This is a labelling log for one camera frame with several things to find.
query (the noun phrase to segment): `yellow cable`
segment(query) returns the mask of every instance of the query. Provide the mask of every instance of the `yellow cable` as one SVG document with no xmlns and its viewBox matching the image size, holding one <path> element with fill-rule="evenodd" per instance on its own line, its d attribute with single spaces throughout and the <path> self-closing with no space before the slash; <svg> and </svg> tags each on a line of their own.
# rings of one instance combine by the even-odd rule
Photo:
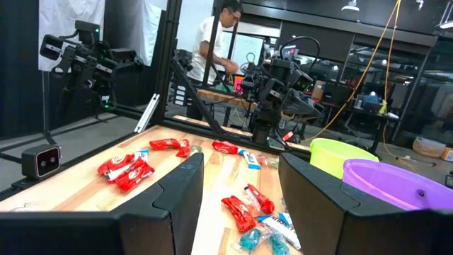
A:
<svg viewBox="0 0 453 255">
<path fill-rule="evenodd" d="M 340 110 L 337 112 L 337 114 L 332 118 L 332 120 L 321 130 L 319 131 L 319 133 L 317 133 L 316 135 L 314 135 L 313 137 L 310 137 L 309 139 L 305 139 L 301 142 L 306 142 L 306 141 L 310 141 L 312 139 L 315 139 L 317 138 L 322 132 L 326 131 L 331 125 L 332 123 L 336 120 L 336 118 L 341 114 L 341 112 L 345 109 L 345 107 L 349 104 L 349 102 L 354 98 L 354 94 L 355 92 L 359 89 L 360 85 L 362 84 L 362 81 L 365 77 L 365 75 L 367 74 L 368 72 L 368 69 L 369 67 L 371 66 L 371 63 L 374 59 L 374 56 L 376 55 L 376 52 L 377 52 L 377 49 L 379 48 L 379 46 L 381 45 L 381 41 L 382 41 L 382 38 L 384 38 L 384 35 L 385 35 L 385 32 L 387 31 L 387 28 L 389 27 L 389 24 L 390 24 L 390 21 L 391 21 L 391 18 L 394 16 L 394 13 L 395 13 L 395 10 L 397 7 L 399 7 L 399 3 L 401 2 L 401 0 L 398 0 L 395 4 L 395 7 L 393 9 L 393 11 L 391 12 L 391 15 L 389 17 L 389 20 L 387 21 L 387 24 L 385 25 L 385 28 L 384 28 L 384 31 L 382 31 L 382 34 L 381 34 L 381 37 L 379 39 L 379 41 L 377 42 L 377 45 L 374 49 L 374 52 L 371 56 L 371 58 L 369 59 L 369 62 L 368 62 L 368 65 L 367 65 L 367 68 L 365 68 L 365 70 L 363 71 L 363 74 L 362 74 L 362 77 L 360 77 L 360 80 L 359 82 L 357 83 L 357 85 L 355 86 L 353 92 L 351 93 L 351 96 L 349 97 L 349 99 L 346 101 L 346 103 L 343 104 L 343 106 L 340 108 Z"/>
<path fill-rule="evenodd" d="M 396 31 L 396 27 L 397 27 L 397 23 L 398 23 L 398 15 L 399 15 L 399 7 L 401 5 L 401 0 L 398 0 L 397 2 L 397 8 L 396 8 L 396 16 L 395 16 L 395 24 L 394 24 L 394 29 L 393 29 L 393 33 L 391 34 L 391 40 L 390 40 L 390 48 L 389 48 L 389 58 L 387 60 L 387 70 L 386 70 L 386 76 L 385 76 L 385 89 L 384 89 L 384 100 L 387 102 L 387 88 L 388 88 L 388 84 L 389 84 L 389 71 L 390 71 L 390 58 L 391 58 L 391 50 L 393 49 L 393 46 L 394 46 L 394 38 L 395 38 L 395 31 Z M 387 151 L 387 153 L 389 153 L 391 156 L 393 156 L 395 159 L 399 160 L 401 163 L 405 164 L 406 166 L 408 166 L 409 168 L 411 168 L 413 171 L 416 172 L 415 168 L 409 164 L 408 162 L 405 162 L 403 159 L 398 159 L 398 156 L 396 156 L 395 154 L 391 153 L 389 148 L 387 148 L 387 144 L 385 143 L 385 140 L 386 140 L 386 135 L 385 135 L 385 132 L 386 132 L 386 128 L 387 128 L 387 123 L 385 123 L 385 126 L 384 126 L 384 133 L 382 134 L 382 137 L 383 137 L 383 142 L 384 142 L 384 148 L 385 150 Z"/>
</svg>

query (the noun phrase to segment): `plastic bowl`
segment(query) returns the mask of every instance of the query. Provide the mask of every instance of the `plastic bowl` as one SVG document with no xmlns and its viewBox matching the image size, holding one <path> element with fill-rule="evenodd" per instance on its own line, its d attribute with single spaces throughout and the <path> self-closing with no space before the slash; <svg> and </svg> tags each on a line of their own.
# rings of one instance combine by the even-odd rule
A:
<svg viewBox="0 0 453 255">
<path fill-rule="evenodd" d="M 453 190 L 389 164 L 345 162 L 343 182 L 403 210 L 453 209 Z"/>
<path fill-rule="evenodd" d="M 379 162 L 373 154 L 350 144 L 331 139 L 316 138 L 310 144 L 310 164 L 335 176 L 343 177 L 343 165 L 348 159 L 369 159 Z"/>
</svg>

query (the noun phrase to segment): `cardboard box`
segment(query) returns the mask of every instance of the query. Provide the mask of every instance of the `cardboard box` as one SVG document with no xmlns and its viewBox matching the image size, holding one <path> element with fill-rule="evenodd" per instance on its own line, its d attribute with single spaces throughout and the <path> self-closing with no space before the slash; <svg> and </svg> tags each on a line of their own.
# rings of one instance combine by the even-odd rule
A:
<svg viewBox="0 0 453 255">
<path fill-rule="evenodd" d="M 444 154 L 441 156 L 443 160 L 453 162 L 453 148 L 446 147 Z"/>
</svg>

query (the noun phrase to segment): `floor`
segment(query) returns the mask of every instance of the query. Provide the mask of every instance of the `floor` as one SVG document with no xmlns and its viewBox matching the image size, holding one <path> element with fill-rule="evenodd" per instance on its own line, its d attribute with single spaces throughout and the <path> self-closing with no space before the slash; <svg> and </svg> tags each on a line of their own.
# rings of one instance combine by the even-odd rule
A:
<svg viewBox="0 0 453 255">
<path fill-rule="evenodd" d="M 168 108 L 168 114 L 185 115 L 185 109 L 171 106 Z M 104 114 L 101 115 L 100 117 L 101 119 L 108 119 L 114 117 L 114 115 Z M 222 107 L 216 107 L 215 119 L 218 120 L 220 123 L 223 123 L 224 109 Z M 243 113 L 241 113 L 240 111 L 233 110 L 231 112 L 229 124 L 240 126 L 244 120 L 245 116 L 243 115 Z M 96 120 L 93 118 L 87 118 L 77 123 L 61 127 L 58 130 L 54 130 L 52 133 L 55 134 L 59 131 L 68 130 L 92 122 L 96 122 Z M 117 117 L 108 120 L 106 123 L 97 123 L 61 135 L 55 135 L 54 139 L 57 142 L 57 144 L 62 147 L 63 155 L 62 162 L 64 163 L 131 133 L 134 130 L 136 124 L 137 124 L 136 120 L 131 120 L 124 117 Z M 306 138 L 311 137 L 315 135 L 318 131 L 319 129 L 317 127 L 307 127 L 305 136 Z M 31 135 L 12 140 L 3 140 L 0 141 L 0 148 L 7 147 L 9 145 L 13 145 L 26 140 L 30 140 L 39 136 L 40 135 Z M 348 135 L 330 131 L 323 133 L 321 137 L 333 139 L 336 139 L 337 137 L 342 137 L 342 139 L 344 140 L 352 138 L 351 136 Z M 21 157 L 21 154 L 25 149 L 41 145 L 46 142 L 47 141 L 45 140 L 40 140 L 39 142 L 34 142 L 32 144 L 17 147 L 15 149 L 10 149 L 3 153 L 16 157 Z M 361 141 L 361 143 L 367 146 L 371 146 L 372 141 L 363 140 Z M 385 150 L 384 145 L 381 143 L 377 148 L 377 154 L 382 158 L 383 162 L 399 166 L 409 171 L 414 171 L 422 176 L 432 179 L 433 181 L 443 184 L 445 182 L 445 175 L 448 174 L 451 170 L 453 170 L 453 163 L 446 162 L 441 159 L 432 159 L 424 157 L 422 155 L 416 154 L 411 149 L 395 147 L 393 145 L 387 145 L 387 147 L 392 154 L 395 154 L 399 157 L 409 156 L 411 160 L 404 162 L 395 160 L 395 158 Z M 431 166 L 431 162 L 435 162 L 436 166 Z M 0 174 L 1 174 L 0 191 L 9 188 L 13 182 L 19 181 L 20 179 L 23 178 L 21 174 L 21 165 L 6 161 L 4 159 L 0 159 Z"/>
</svg>

